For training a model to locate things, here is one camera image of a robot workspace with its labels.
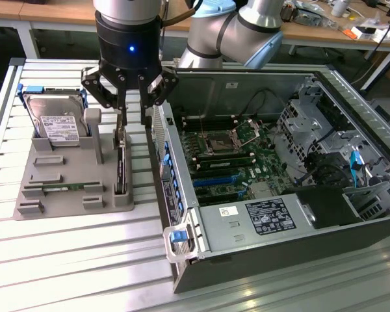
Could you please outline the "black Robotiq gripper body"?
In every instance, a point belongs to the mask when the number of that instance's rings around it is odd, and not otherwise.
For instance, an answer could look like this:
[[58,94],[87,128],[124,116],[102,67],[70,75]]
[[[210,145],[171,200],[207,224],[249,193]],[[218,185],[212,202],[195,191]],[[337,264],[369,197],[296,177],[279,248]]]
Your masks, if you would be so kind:
[[150,84],[162,72],[159,60],[161,19],[124,25],[95,13],[99,37],[99,72],[116,88],[138,88],[140,75]]

